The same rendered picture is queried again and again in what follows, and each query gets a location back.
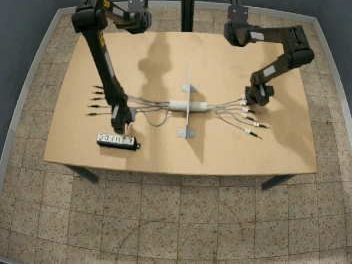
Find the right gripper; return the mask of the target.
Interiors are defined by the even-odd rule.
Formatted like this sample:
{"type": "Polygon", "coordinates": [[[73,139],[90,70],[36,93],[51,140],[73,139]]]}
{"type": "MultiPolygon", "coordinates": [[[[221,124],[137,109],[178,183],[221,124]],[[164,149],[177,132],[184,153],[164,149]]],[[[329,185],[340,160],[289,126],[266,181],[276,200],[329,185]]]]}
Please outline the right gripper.
{"type": "MultiPolygon", "coordinates": [[[[137,113],[137,109],[135,109],[135,108],[129,108],[128,111],[129,110],[131,111],[131,115],[132,116],[131,116],[130,122],[125,121],[127,124],[131,124],[131,122],[135,122],[135,116],[136,116],[136,113],[137,113]]],[[[128,111],[125,114],[127,114],[128,111]]]]}

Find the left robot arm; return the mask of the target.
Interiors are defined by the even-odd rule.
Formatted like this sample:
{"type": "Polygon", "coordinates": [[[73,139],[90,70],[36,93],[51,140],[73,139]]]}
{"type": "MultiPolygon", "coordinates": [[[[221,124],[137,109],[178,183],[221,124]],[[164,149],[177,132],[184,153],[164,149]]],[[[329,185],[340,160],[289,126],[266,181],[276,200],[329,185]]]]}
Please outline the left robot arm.
{"type": "Polygon", "coordinates": [[[251,74],[250,89],[255,93],[255,100],[258,101],[259,106],[267,105],[270,102],[269,97],[273,96],[275,93],[273,86],[266,86],[266,82],[264,83],[263,81],[269,82],[271,80],[270,77],[276,78],[279,75],[289,72],[287,69],[293,70],[302,65],[310,64],[312,60],[314,60],[314,52],[310,49],[301,25],[285,28],[280,27],[279,30],[278,27],[261,28],[259,25],[252,26],[252,24],[246,25],[230,22],[228,23],[227,38],[238,40],[240,44],[246,45],[252,42],[253,44],[256,43],[254,41],[279,43],[283,45],[284,53],[277,57],[277,60],[251,74]],[[234,26],[236,27],[233,28],[234,26]],[[254,28],[256,28],[256,30],[254,30],[254,28]]]}

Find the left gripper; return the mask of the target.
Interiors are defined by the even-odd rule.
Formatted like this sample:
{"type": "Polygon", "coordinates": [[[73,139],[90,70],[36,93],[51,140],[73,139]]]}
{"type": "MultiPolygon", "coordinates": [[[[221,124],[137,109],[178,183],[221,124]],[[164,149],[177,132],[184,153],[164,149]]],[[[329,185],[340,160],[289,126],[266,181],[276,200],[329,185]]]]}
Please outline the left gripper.
{"type": "Polygon", "coordinates": [[[252,105],[252,104],[259,104],[257,100],[255,100],[255,93],[253,93],[250,88],[250,86],[245,86],[245,96],[246,96],[246,102],[247,105],[252,105]],[[249,91],[250,90],[250,91],[249,91]],[[248,98],[248,99],[247,99],[248,98]],[[249,103],[249,104],[248,104],[249,103]]]}

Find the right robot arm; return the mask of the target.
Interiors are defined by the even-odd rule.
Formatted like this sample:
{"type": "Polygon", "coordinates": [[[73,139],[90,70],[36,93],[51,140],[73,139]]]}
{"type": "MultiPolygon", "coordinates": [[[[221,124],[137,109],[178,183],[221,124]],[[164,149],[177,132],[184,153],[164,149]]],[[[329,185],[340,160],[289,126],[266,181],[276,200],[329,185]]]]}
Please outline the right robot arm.
{"type": "Polygon", "coordinates": [[[125,121],[130,122],[132,115],[128,111],[128,95],[115,75],[102,30],[108,25],[107,18],[114,20],[113,24],[120,30],[147,27],[148,13],[133,12],[124,11],[110,0],[79,0],[75,14],[71,17],[75,32],[82,33],[88,44],[103,85],[105,100],[112,106],[111,127],[119,135],[125,133],[125,121]]]}

